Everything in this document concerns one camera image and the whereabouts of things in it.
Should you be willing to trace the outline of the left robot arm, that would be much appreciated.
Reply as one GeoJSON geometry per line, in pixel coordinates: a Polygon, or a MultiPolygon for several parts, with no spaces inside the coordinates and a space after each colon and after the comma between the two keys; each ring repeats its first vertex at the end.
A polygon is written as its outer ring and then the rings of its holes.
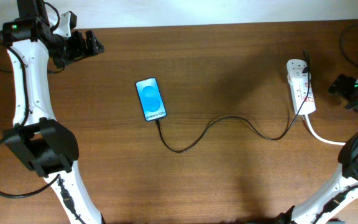
{"type": "Polygon", "coordinates": [[[4,23],[2,41],[11,59],[16,110],[5,144],[30,171],[56,193],[71,223],[104,223],[78,168],[75,135],[54,115],[48,86],[48,61],[60,69],[104,52],[93,31],[75,31],[76,15],[48,19],[45,1],[18,1],[19,18],[4,23]]]}

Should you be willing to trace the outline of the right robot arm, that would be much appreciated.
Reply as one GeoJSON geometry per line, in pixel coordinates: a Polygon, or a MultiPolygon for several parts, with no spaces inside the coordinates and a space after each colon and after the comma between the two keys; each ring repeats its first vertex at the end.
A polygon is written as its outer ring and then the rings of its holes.
{"type": "MultiPolygon", "coordinates": [[[[358,78],[340,75],[329,93],[343,97],[346,109],[358,112],[358,78]]],[[[333,176],[308,200],[280,213],[273,223],[328,223],[338,212],[358,198],[358,132],[338,155],[333,176]]]]}

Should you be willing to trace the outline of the blue Samsung Galaxy smartphone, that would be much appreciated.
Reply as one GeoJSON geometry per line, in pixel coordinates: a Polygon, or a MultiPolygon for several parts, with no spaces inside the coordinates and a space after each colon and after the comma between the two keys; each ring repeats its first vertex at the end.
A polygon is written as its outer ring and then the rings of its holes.
{"type": "Polygon", "coordinates": [[[154,121],[166,117],[167,111],[155,77],[135,83],[146,121],[154,121]]]}

